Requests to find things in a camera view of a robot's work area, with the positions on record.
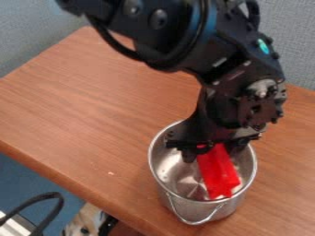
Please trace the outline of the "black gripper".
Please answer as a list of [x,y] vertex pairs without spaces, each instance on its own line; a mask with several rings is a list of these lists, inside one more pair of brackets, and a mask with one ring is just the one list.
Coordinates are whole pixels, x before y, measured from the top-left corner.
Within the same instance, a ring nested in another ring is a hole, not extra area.
[[229,158],[234,159],[249,141],[258,138],[262,125],[237,120],[238,107],[248,104],[248,101],[241,102],[245,95],[245,89],[234,95],[218,94],[209,88],[200,89],[196,110],[165,134],[165,147],[181,152],[184,163],[192,163],[197,154],[225,143]]

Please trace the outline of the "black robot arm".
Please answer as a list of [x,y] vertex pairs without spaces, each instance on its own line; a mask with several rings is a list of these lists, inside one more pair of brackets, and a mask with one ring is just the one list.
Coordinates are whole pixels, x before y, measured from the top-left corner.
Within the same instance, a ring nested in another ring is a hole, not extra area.
[[257,0],[54,1],[117,53],[196,78],[196,109],[165,135],[185,162],[218,144],[246,145],[282,117],[285,77]]

